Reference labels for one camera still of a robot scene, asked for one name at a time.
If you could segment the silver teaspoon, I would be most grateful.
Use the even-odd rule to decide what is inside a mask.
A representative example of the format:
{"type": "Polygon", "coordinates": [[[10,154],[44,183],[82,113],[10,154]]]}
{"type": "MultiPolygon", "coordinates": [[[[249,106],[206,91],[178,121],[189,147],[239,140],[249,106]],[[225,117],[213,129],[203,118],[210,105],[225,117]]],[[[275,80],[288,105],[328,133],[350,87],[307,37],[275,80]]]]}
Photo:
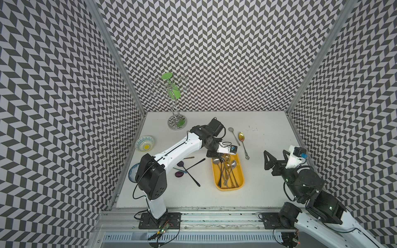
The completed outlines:
{"type": "MultiPolygon", "coordinates": [[[[219,164],[219,158],[213,159],[212,162],[213,162],[213,173],[214,173],[215,183],[216,183],[216,186],[218,187],[218,182],[219,182],[219,179],[220,179],[220,164],[219,164]]],[[[226,165],[226,164],[225,164],[225,160],[224,160],[224,158],[223,158],[224,176],[225,176],[225,165],[226,165]]],[[[226,187],[226,185],[225,185],[225,183],[224,183],[224,185],[222,186],[222,188],[220,189],[220,188],[218,187],[218,189],[219,189],[219,190],[226,190],[226,189],[228,189],[228,188],[226,187]]]]}

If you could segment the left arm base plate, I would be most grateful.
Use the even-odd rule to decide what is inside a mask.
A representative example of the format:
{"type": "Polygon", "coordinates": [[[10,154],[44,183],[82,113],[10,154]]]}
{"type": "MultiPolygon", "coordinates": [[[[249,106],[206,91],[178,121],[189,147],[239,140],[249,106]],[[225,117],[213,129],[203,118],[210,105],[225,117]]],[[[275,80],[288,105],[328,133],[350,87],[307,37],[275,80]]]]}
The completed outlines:
{"type": "Polygon", "coordinates": [[[157,230],[170,224],[170,229],[179,229],[181,225],[181,212],[166,212],[160,219],[155,219],[151,213],[145,212],[141,214],[139,221],[139,229],[157,230]]]}

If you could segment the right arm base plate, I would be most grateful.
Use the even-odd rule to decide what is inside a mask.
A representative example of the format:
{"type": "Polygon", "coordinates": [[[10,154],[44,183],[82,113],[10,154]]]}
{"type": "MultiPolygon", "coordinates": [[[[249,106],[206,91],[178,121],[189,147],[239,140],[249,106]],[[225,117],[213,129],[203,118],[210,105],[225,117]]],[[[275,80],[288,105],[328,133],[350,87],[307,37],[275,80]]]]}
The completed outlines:
{"type": "Polygon", "coordinates": [[[294,225],[289,219],[279,217],[277,212],[262,212],[258,214],[259,219],[263,222],[265,229],[294,229],[294,225]]]}

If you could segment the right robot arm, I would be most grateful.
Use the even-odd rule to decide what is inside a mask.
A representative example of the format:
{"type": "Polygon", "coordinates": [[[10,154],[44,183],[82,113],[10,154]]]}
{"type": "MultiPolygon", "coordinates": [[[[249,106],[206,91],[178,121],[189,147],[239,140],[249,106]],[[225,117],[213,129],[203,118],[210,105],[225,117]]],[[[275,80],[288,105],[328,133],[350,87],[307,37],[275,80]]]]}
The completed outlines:
{"type": "Polygon", "coordinates": [[[283,151],[283,160],[268,151],[263,154],[264,169],[281,176],[284,192],[292,194],[277,214],[259,214],[266,229],[302,231],[328,248],[382,247],[335,196],[324,191],[325,181],[305,164],[305,148],[291,146],[283,151]]]}

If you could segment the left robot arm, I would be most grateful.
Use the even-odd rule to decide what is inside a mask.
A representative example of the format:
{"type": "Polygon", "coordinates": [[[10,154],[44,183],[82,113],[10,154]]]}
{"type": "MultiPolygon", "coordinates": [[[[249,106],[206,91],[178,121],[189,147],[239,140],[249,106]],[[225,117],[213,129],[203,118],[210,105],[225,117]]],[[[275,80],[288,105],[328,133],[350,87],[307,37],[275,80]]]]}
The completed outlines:
{"type": "Polygon", "coordinates": [[[154,156],[145,154],[135,175],[136,188],[143,192],[148,212],[154,220],[160,220],[167,213],[163,193],[167,188],[167,174],[186,156],[206,148],[216,153],[222,138],[218,135],[224,125],[213,118],[207,125],[197,125],[187,131],[186,136],[167,150],[154,156]]]}

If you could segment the ornate gold spoon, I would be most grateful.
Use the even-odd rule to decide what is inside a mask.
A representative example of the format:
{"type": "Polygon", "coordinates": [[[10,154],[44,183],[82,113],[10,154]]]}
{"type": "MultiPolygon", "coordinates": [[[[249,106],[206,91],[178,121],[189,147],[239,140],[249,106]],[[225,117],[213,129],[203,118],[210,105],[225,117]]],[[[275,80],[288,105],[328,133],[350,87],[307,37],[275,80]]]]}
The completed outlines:
{"type": "Polygon", "coordinates": [[[231,166],[229,164],[226,164],[225,165],[225,185],[227,188],[229,188],[228,183],[229,183],[230,176],[231,176],[231,166]]]}

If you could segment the purple spoon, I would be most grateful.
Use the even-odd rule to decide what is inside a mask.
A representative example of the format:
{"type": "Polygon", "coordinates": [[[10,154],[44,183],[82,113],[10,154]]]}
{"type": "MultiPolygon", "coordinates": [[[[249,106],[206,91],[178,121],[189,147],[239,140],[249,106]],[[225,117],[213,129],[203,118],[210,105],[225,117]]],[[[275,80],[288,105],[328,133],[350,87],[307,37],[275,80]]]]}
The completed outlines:
{"type": "Polygon", "coordinates": [[[185,173],[185,174],[188,174],[188,175],[192,178],[192,180],[196,183],[196,185],[197,185],[198,187],[201,186],[201,185],[198,183],[198,181],[197,181],[196,179],[194,179],[194,177],[187,171],[187,169],[186,169],[185,166],[184,166],[184,162],[183,162],[183,161],[180,161],[179,163],[177,163],[177,166],[182,167],[182,168],[184,169],[184,173],[185,173]]]}

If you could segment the gold round spoon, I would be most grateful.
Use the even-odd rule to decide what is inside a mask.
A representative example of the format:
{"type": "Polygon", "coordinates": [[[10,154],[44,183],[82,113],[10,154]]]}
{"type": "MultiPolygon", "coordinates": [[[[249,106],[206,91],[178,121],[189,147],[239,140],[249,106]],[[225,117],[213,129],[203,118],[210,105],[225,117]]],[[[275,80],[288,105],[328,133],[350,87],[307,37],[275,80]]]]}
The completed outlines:
{"type": "MultiPolygon", "coordinates": [[[[232,161],[233,161],[233,160],[232,160],[232,157],[231,157],[230,155],[225,155],[225,156],[224,156],[224,160],[225,160],[225,164],[231,164],[232,161]]],[[[235,167],[235,168],[233,169],[233,172],[234,172],[234,175],[235,175],[235,177],[236,177],[236,179],[237,179],[237,167],[235,167]]],[[[235,183],[233,178],[231,178],[231,179],[229,180],[229,183],[228,183],[229,189],[237,189],[238,187],[234,188],[234,187],[232,186],[232,182],[235,183]]]]}

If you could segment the yellow plastic storage box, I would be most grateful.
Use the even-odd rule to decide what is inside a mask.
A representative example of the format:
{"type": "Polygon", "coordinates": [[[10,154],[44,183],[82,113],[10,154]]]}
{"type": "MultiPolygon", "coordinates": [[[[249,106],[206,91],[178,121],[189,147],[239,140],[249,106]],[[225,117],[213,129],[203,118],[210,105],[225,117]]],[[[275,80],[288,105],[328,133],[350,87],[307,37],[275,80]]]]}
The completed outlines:
{"type": "Polygon", "coordinates": [[[245,184],[245,178],[244,178],[244,174],[243,174],[243,169],[239,160],[239,156],[238,155],[230,155],[232,157],[232,160],[236,160],[237,161],[237,181],[239,183],[239,187],[237,189],[226,189],[226,190],[220,190],[220,191],[234,191],[234,190],[238,190],[240,188],[242,188],[245,184]]]}

